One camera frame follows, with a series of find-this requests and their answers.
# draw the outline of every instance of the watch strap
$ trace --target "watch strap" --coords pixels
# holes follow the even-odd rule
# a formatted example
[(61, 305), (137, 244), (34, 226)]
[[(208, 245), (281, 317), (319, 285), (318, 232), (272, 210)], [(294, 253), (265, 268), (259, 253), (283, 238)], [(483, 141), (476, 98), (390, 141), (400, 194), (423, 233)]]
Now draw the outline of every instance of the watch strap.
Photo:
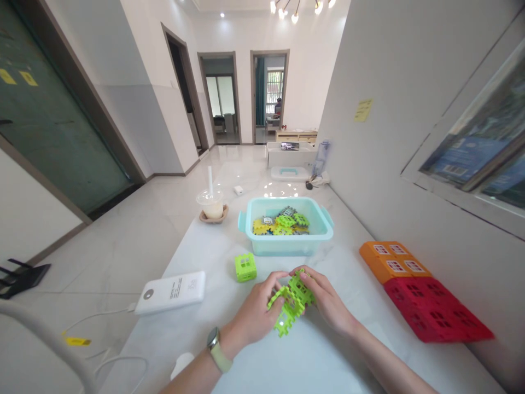
[(230, 370), (233, 361), (228, 360), (228, 358), (224, 355), (219, 342), (213, 346), (213, 348), (210, 350), (210, 353), (212, 354), (215, 364), (217, 364), (217, 367), (219, 367), (222, 373), (226, 373)]

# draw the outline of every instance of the light bulb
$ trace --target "light bulb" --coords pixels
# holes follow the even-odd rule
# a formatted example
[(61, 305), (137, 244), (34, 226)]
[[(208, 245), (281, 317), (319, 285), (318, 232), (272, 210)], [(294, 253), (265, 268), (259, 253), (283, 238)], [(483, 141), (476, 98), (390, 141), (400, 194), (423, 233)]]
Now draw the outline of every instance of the light bulb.
[(317, 3), (316, 4), (316, 15), (319, 15), (322, 10), (323, 10), (323, 2)]

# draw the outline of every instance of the marble tabletop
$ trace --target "marble tabletop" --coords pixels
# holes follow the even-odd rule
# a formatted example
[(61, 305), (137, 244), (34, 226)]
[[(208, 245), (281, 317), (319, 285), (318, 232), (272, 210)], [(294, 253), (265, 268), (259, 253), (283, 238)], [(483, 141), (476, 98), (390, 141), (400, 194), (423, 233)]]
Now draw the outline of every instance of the marble tabletop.
[[(372, 240), (329, 186), (306, 190), (304, 183), (275, 182), (268, 170), (225, 164), (216, 177), (230, 211), (221, 225), (192, 222), (162, 277), (192, 271), (206, 272), (206, 296), (201, 304), (141, 317), (121, 355), (149, 360), (149, 369), (137, 393), (157, 393), (170, 379), (175, 361), (185, 352), (198, 354), (215, 326), (230, 321), (255, 281), (237, 283), (234, 257), (252, 251), (246, 235), (237, 229), (237, 217), (251, 198), (309, 196), (332, 216), (334, 237), (310, 257), (255, 256), (258, 276), (289, 271), (308, 264), (325, 274), (348, 309), (386, 346), (440, 393), (504, 393), (463, 344), (425, 344), (404, 321), (382, 286), (359, 255)], [(246, 191), (236, 196), (233, 186)], [(111, 370), (101, 392), (130, 393), (144, 371), (141, 361), (120, 361)], [(315, 308), (298, 319), (288, 336), (272, 331), (244, 349), (214, 393), (380, 393), (384, 392), (359, 355), (322, 321)]]

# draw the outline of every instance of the smartwatch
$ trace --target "smartwatch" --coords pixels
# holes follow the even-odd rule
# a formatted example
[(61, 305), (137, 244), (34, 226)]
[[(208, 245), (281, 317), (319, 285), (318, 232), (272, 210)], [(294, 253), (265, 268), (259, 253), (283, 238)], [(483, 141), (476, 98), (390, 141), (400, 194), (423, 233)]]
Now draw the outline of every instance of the smartwatch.
[(228, 372), (233, 364), (233, 361), (228, 359), (224, 355), (223, 350), (220, 348), (219, 327), (215, 327), (210, 331), (208, 335), (207, 347), (213, 357), (213, 361), (215, 361), (215, 364), (217, 364), (217, 367), (220, 369), (220, 371), (222, 373)]

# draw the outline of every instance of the box handle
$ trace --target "box handle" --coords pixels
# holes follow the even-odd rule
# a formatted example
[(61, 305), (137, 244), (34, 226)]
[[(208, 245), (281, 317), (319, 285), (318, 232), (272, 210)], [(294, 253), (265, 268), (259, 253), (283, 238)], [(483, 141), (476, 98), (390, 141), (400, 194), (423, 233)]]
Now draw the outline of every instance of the box handle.
[(241, 211), (239, 212), (239, 219), (237, 220), (237, 227), (239, 227), (239, 231), (244, 233), (244, 229), (246, 227), (246, 214)]
[(284, 171), (294, 172), (297, 175), (297, 170), (296, 169), (281, 169), (281, 175), (283, 174)]
[(326, 208), (324, 206), (321, 206), (321, 212), (323, 213), (323, 215), (326, 218), (326, 220), (328, 221), (328, 223), (330, 223), (330, 225), (333, 227), (334, 226), (334, 221), (332, 220), (332, 216), (330, 216), (330, 214), (328, 213), (328, 211), (326, 210)]

